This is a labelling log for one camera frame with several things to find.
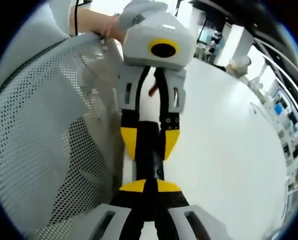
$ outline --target black hole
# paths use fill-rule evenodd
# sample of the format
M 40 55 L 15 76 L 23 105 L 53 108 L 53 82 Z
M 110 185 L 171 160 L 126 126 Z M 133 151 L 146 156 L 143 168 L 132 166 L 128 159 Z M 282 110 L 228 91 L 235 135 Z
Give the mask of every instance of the black hole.
M 176 50 L 173 46 L 169 44 L 159 43 L 151 48 L 151 53 L 154 56 L 158 56 L 160 58 L 168 58 L 172 57 L 176 53 Z
M 162 175 L 162 170 L 161 169 L 157 169 L 157 175 L 161 176 Z

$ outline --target white pillar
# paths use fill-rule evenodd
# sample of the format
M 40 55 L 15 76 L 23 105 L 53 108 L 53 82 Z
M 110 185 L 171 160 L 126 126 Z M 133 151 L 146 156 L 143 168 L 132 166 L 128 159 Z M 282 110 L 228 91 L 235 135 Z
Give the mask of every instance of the white pillar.
M 193 7 L 192 11 L 191 11 L 191 16 L 189 17 L 189 19 L 190 19 L 190 31 L 191 31 L 191 33 L 193 34 L 193 36 L 196 40 L 199 38 L 200 29 L 202 27 L 202 26 L 198 25 L 201 12 L 202 11 L 200 11 L 197 8 Z
M 247 56 L 253 43 L 254 37 L 244 27 L 232 25 L 228 39 L 215 64 L 226 66 L 232 58 Z
M 188 29 L 191 29 L 192 4 L 182 1 L 178 10 L 178 21 Z

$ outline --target white table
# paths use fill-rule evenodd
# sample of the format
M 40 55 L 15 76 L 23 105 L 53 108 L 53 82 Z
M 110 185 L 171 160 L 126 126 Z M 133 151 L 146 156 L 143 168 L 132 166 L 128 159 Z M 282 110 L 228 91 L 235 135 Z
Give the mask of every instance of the white table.
M 265 108 L 243 83 L 207 63 L 187 66 L 181 134 L 164 164 L 165 179 L 225 223 L 234 240 L 259 240 L 281 226 L 287 168 L 275 128 L 250 103 Z M 149 98 L 152 71 L 141 95 L 142 120 L 158 121 L 159 95 Z M 134 180 L 125 155 L 123 183 Z M 153 240 L 152 223 L 141 239 Z

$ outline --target black cable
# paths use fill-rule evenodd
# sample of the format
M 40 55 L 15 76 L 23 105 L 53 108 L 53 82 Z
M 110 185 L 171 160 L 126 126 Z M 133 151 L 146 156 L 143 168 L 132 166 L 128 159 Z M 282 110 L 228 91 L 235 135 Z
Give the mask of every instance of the black cable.
M 78 36 L 78 6 L 79 6 L 79 0 L 75 2 L 75 6 L 74 6 L 74 31 L 76 36 Z
M 179 13 L 179 8 L 180 8 L 180 4 L 183 0 L 177 0 L 177 6 L 175 7 L 175 9 L 177 10 L 177 12 L 174 14 L 174 16 L 178 16 Z

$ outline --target yellow panel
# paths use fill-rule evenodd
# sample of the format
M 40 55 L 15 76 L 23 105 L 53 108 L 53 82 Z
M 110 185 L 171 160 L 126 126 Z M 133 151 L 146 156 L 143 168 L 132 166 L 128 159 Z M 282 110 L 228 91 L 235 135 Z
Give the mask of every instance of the yellow panel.
M 180 192 L 181 189 L 174 183 L 158 179 L 158 191 L 162 192 Z
M 178 50 L 179 50 L 179 45 L 175 41 L 169 40 L 167 38 L 158 38 L 158 39 L 155 39 L 155 40 L 153 40 L 152 42 L 149 43 L 149 45 L 148 45 L 149 52 L 151 52 L 151 48 L 154 45 L 157 45 L 157 44 L 168 44 L 168 45 L 171 45 L 172 47 L 174 47 L 175 53 L 177 53 Z
M 125 184 L 120 188 L 120 191 L 137 192 L 142 193 L 144 189 L 145 179 L 134 181 L 132 183 Z
M 135 158 L 135 147 L 137 142 L 137 129 L 131 127 L 121 127 L 121 135 L 124 144 L 127 148 L 127 153 L 134 160 Z
M 165 131 L 165 153 L 164 160 L 168 159 L 173 150 L 174 145 L 176 144 L 180 135 L 180 130 L 167 130 Z

